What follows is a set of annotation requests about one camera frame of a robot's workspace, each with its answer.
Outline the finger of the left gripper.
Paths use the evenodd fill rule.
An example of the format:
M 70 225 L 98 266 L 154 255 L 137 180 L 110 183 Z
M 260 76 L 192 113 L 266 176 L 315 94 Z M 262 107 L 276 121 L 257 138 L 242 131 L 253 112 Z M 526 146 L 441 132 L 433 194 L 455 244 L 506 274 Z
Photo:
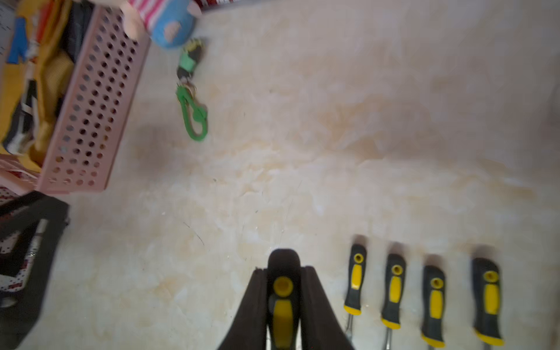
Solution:
M 1 205 L 1 348 L 16 349 L 42 310 L 69 205 L 32 191 Z

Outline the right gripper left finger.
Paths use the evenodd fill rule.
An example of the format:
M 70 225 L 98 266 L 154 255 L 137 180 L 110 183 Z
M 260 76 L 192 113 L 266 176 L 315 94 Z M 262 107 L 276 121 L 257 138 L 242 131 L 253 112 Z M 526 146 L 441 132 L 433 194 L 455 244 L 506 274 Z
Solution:
M 268 274 L 255 269 L 232 325 L 218 349 L 266 349 Z

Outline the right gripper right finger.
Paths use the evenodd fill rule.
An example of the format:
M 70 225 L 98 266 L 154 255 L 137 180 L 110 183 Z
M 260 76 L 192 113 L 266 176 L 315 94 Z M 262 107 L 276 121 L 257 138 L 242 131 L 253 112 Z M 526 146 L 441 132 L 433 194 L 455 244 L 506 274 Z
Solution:
M 302 349 L 350 349 L 314 267 L 301 268 L 300 320 Z

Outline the yellow black file tool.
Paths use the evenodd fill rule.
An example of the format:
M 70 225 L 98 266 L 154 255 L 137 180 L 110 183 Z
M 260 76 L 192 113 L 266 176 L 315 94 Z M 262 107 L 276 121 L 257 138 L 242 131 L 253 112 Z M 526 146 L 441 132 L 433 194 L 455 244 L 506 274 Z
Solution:
M 487 258 L 474 258 L 471 262 L 475 316 L 473 329 L 483 344 L 483 349 L 504 346 L 500 333 L 502 288 L 498 265 Z
M 344 310 L 347 312 L 345 334 L 349 340 L 353 337 L 354 318 L 362 313 L 361 294 L 365 278 L 367 249 L 362 244 L 353 244 L 349 256 L 349 277 Z
M 446 276 L 435 265 L 426 265 L 422 279 L 424 316 L 421 338 L 429 350 L 444 348 L 443 316 L 446 306 Z
M 296 348 L 300 269 L 300 258 L 292 249 L 276 249 L 268 258 L 267 323 L 272 349 Z
M 381 308 L 382 324 L 386 328 L 384 349 L 392 348 L 392 332 L 399 330 L 400 304 L 405 287 L 406 262 L 402 255 L 388 254 L 385 269 L 385 294 Z

